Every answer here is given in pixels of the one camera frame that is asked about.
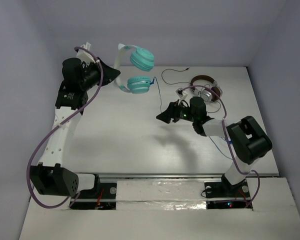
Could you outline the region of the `teal cat-ear headphones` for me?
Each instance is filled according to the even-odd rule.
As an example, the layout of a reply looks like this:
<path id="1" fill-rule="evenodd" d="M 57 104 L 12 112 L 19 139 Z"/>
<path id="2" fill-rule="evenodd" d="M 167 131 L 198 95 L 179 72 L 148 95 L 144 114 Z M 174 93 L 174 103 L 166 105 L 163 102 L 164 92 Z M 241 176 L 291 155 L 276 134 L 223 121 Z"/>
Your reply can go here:
<path id="1" fill-rule="evenodd" d="M 117 46 L 117 54 L 114 59 L 113 68 L 120 70 L 125 55 L 129 55 L 129 61 L 136 70 L 123 81 L 122 76 L 115 78 L 116 86 L 124 93 L 145 94 L 154 83 L 154 78 L 149 75 L 155 66 L 155 57 L 149 50 L 133 45 L 120 43 Z"/>

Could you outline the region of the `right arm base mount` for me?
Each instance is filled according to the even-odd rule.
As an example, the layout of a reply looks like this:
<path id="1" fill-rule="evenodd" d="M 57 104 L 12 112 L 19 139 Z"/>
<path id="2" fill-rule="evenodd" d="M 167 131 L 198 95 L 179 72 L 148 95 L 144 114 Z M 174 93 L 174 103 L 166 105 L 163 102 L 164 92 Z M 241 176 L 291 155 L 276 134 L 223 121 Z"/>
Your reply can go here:
<path id="1" fill-rule="evenodd" d="M 201 197 L 207 200 L 208 210 L 251 209 L 251 195 L 247 181 L 226 188 L 221 181 L 205 182 Z"/>

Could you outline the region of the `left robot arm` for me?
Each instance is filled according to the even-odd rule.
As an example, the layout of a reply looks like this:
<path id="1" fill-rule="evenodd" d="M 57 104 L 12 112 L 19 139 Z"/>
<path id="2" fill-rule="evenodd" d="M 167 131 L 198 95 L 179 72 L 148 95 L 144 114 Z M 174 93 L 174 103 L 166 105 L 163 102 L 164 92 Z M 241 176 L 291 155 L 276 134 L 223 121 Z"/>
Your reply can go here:
<path id="1" fill-rule="evenodd" d="M 29 180 L 41 195 L 73 197 L 79 186 L 79 176 L 63 167 L 75 129 L 92 99 L 88 90 L 106 86 L 120 75 L 100 59 L 86 63 L 77 57 L 62 62 L 62 76 L 55 102 L 53 133 L 37 165 L 31 165 Z"/>

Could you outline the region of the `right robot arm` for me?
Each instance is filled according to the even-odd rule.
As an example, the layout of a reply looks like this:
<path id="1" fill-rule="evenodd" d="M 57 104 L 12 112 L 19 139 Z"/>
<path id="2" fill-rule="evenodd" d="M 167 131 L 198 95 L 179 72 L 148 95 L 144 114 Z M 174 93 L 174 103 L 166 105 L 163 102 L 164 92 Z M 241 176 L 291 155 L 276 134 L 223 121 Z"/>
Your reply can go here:
<path id="1" fill-rule="evenodd" d="M 246 116 L 233 123 L 212 118 L 200 97 L 192 97 L 187 105 L 177 101 L 170 102 L 167 109 L 157 115 L 156 119 L 166 124 L 185 120 L 192 123 L 194 131 L 200 136 L 225 139 L 233 163 L 222 175 L 220 186 L 213 187 L 212 190 L 220 190 L 228 197 L 239 191 L 239 186 L 252 170 L 254 163 L 273 148 L 272 141 L 254 117 Z"/>

